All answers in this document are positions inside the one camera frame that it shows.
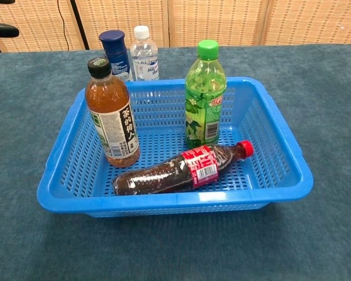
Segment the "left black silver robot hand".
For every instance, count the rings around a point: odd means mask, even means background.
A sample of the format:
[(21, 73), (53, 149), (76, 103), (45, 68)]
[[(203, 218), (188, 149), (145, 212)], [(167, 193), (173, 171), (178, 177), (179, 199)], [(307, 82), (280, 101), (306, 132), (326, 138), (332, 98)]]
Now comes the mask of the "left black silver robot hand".
[[(0, 0), (0, 4), (14, 4), (15, 0)], [(4, 23), (0, 23), (0, 38), (14, 38), (19, 36), (19, 29)]]

